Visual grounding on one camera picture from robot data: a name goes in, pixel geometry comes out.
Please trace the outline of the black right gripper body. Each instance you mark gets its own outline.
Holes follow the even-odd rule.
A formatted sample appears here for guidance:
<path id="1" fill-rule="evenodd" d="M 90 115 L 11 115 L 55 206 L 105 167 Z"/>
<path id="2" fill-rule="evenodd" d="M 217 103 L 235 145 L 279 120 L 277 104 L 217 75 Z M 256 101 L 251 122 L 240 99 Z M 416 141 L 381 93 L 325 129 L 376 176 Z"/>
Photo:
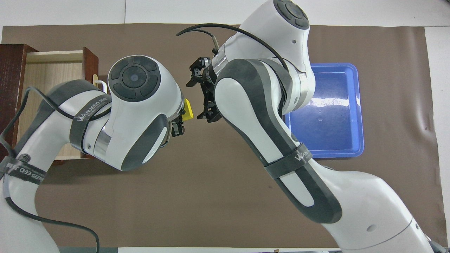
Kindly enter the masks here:
<path id="1" fill-rule="evenodd" d="M 206 101 L 215 102 L 214 88 L 217 80 L 217 74 L 214 71 L 210 58 L 202 58 L 204 71 L 202 73 L 202 91 Z"/>

